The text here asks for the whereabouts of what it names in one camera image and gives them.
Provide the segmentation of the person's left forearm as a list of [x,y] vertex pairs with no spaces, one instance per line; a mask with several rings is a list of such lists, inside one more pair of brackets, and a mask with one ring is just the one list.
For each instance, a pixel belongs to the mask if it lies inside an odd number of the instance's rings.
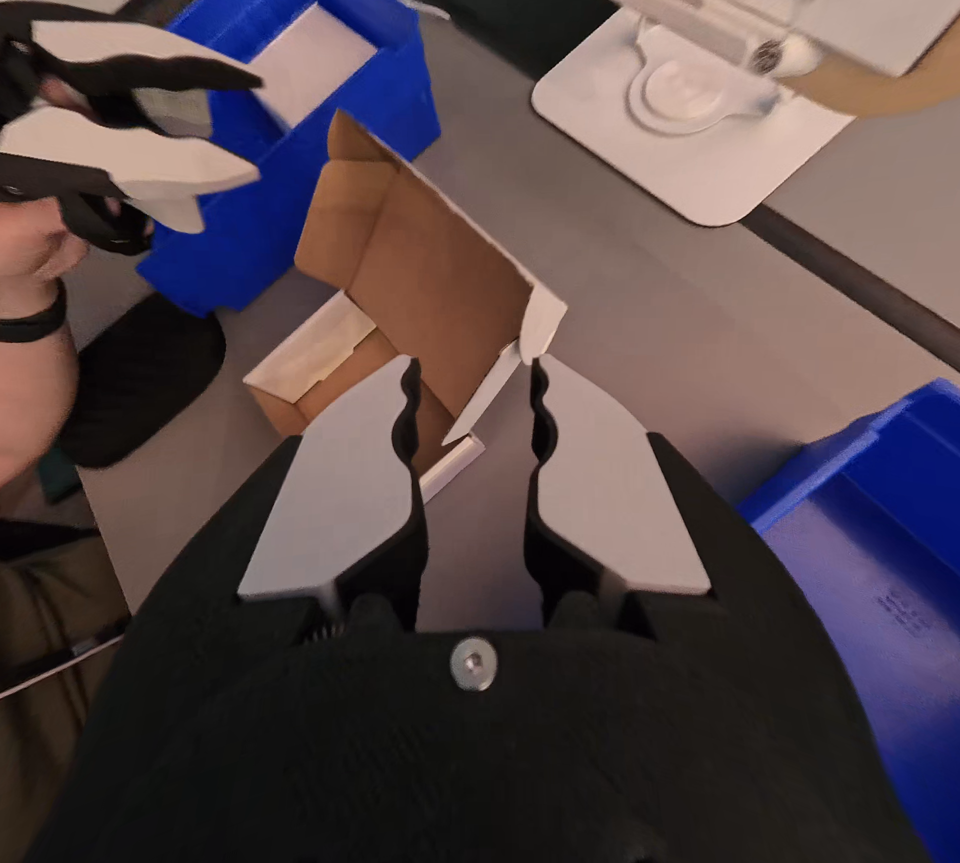
[[[35,314],[53,303],[56,280],[2,290],[1,318]],[[53,445],[77,392],[78,358],[66,321],[46,339],[1,342],[1,485],[28,471]]]

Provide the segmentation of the black wristband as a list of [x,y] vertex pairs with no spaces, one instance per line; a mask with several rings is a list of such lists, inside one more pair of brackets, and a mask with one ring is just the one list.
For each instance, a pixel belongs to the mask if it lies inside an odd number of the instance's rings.
[[53,302],[43,310],[29,316],[2,317],[1,343],[11,345],[32,344],[58,333],[66,325],[67,291],[60,278],[55,281]]

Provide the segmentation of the person's left hand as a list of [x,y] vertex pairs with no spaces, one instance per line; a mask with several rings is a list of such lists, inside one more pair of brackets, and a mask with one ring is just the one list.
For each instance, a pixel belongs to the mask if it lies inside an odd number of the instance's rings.
[[2,290],[52,283],[88,255],[88,242],[68,229],[54,197],[2,203]]

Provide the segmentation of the wooden document stand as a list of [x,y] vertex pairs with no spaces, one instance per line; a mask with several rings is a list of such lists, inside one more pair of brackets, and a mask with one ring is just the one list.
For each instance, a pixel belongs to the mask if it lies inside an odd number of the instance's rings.
[[731,5],[617,6],[534,86],[534,111],[685,220],[740,221],[858,118],[958,97],[958,17],[886,77]]

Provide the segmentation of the blue plastic bin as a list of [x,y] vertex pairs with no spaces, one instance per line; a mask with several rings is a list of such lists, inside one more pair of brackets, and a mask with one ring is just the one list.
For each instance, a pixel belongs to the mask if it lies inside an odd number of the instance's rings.
[[744,499],[821,619],[933,861],[959,860],[959,389],[808,444]]
[[167,29],[249,65],[312,4],[377,53],[287,132],[255,91],[211,94],[213,142],[254,163],[260,178],[199,198],[203,232],[183,234],[158,224],[137,268],[155,290],[195,316],[245,308],[292,267],[329,158],[335,113],[348,113],[406,161],[440,137],[419,17],[400,0],[194,0]]

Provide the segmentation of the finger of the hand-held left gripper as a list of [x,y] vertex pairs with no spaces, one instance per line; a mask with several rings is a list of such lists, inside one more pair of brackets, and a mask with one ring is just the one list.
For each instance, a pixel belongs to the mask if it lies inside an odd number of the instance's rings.
[[110,196],[168,230],[198,234],[198,198],[260,179],[258,167],[207,139],[112,128],[41,106],[2,128],[2,185],[25,199]]
[[139,89],[252,91],[250,65],[174,32],[116,21],[36,20],[31,45],[54,75],[87,97]]

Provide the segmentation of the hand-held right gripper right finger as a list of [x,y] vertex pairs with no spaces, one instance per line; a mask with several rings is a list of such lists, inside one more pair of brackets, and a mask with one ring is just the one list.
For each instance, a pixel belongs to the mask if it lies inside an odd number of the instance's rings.
[[712,582],[648,430],[551,355],[532,367],[532,449],[523,557],[545,621],[586,593],[610,624],[639,593],[710,595]]

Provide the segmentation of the white cardboard mailer box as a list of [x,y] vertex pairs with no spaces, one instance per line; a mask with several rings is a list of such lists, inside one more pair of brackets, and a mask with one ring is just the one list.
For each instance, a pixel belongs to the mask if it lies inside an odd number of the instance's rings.
[[254,91],[282,132],[301,124],[362,69],[378,48],[318,4],[309,5],[249,63]]
[[244,378],[275,431],[301,435],[395,357],[418,359],[424,501],[484,452],[474,426],[568,305],[344,110],[294,254],[335,293]]

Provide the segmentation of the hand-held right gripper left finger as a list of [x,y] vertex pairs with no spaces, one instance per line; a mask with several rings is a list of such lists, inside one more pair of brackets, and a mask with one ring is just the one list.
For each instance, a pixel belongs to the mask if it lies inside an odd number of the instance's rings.
[[314,598],[329,621],[357,598],[386,599],[416,626],[428,557],[419,448],[421,365],[396,356],[305,429],[237,595]]

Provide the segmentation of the black wrist rest pad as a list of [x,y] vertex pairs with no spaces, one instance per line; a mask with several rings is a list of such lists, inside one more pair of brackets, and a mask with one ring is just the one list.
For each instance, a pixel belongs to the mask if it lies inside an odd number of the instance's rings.
[[147,295],[79,351],[77,393],[56,449],[81,469],[122,462],[209,389],[226,350],[214,314],[196,317]]

